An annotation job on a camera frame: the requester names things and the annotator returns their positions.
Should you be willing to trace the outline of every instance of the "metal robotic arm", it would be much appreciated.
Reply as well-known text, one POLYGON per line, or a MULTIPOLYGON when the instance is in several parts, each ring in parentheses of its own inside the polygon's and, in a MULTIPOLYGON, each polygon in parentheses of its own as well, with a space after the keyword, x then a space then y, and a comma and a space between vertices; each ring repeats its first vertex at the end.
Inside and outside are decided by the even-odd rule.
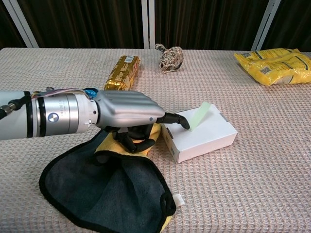
POLYGON ((83 133, 96 125, 135 153, 155 143, 149 139, 154 123, 178 123, 189 129, 183 116, 166 113, 136 91, 0 91, 0 140, 83 133))

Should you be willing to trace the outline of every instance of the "robot finger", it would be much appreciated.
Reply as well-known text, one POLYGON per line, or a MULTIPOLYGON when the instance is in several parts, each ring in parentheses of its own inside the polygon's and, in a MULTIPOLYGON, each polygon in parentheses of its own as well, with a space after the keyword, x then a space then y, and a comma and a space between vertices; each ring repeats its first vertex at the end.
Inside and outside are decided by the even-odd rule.
POLYGON ((113 133, 113 139, 117 140, 130 153, 142 152, 155 144, 153 139, 146 139, 139 143, 134 143, 129 133, 113 133))
POLYGON ((156 120, 156 123, 164 123, 164 124, 177 123, 180 124, 186 130, 190 129, 190 125, 187 119, 179 114, 165 113, 163 117, 159 117, 156 120))
POLYGON ((152 127, 153 124, 129 127, 128 133, 132 139, 145 140, 149 138, 152 127))

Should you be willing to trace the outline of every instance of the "cable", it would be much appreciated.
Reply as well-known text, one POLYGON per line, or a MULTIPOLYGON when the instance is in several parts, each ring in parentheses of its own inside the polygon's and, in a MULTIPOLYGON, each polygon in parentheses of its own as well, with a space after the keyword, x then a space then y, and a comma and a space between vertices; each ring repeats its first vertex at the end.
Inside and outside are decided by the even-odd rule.
POLYGON ((13 111, 19 110, 24 104, 31 102, 31 96, 23 96, 20 99, 11 100, 8 104, 0 107, 0 120, 10 115, 13 111))
POLYGON ((48 97, 48 96, 54 96, 54 95, 58 95, 58 94, 65 94, 65 93, 71 93, 71 94, 83 94, 85 95, 88 99, 89 96, 80 89, 76 89, 76 88, 68 88, 68 89, 59 89, 59 90, 52 90, 52 91, 47 91, 47 92, 39 92, 39 93, 34 93, 32 95, 33 99, 39 98, 39 97, 48 97))
POLYGON ((0 108, 0 120, 5 117, 6 117, 6 112, 2 108, 0 108))

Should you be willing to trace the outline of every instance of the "black fingertip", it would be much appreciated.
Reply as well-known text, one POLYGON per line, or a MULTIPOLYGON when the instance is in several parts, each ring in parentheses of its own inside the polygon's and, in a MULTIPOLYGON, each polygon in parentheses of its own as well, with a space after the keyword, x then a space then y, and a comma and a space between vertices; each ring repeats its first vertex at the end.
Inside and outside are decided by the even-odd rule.
POLYGON ((182 127, 184 127, 186 130, 190 129, 190 125, 187 121, 187 119, 184 116, 180 116, 180 124, 182 127))

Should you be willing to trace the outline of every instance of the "yellow plastic bag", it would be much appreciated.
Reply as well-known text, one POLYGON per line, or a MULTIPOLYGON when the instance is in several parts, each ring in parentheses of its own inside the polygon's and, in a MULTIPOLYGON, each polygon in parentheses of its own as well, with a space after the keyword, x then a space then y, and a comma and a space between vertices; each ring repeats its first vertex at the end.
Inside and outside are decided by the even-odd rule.
POLYGON ((234 56, 263 85, 311 82, 311 60, 298 49, 261 50, 234 56))

